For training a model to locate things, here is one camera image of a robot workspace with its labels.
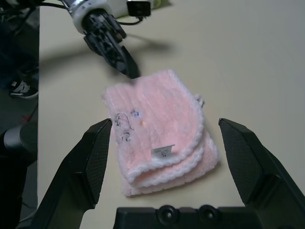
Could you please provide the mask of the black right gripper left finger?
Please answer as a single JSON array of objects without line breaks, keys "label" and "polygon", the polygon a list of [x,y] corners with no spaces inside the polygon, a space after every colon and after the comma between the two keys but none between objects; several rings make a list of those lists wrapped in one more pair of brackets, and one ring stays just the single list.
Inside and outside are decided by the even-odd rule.
[{"label": "black right gripper left finger", "polygon": [[92,125],[61,162],[29,226],[78,229],[84,213],[95,209],[102,189],[112,120]]}]

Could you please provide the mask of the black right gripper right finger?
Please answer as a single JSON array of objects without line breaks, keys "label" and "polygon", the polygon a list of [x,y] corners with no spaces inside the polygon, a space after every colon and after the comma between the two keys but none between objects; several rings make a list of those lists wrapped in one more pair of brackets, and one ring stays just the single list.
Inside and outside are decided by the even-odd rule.
[{"label": "black right gripper right finger", "polygon": [[253,131],[219,119],[229,170],[244,205],[262,229],[303,229],[305,196]]}]

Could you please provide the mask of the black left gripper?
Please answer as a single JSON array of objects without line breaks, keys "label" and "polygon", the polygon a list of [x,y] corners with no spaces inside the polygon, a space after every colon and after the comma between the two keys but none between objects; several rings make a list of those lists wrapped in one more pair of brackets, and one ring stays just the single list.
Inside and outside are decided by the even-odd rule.
[{"label": "black left gripper", "polygon": [[104,9],[90,11],[83,18],[83,32],[89,48],[105,57],[111,67],[129,78],[140,77],[135,60],[124,46],[119,46],[126,33],[113,15]]}]

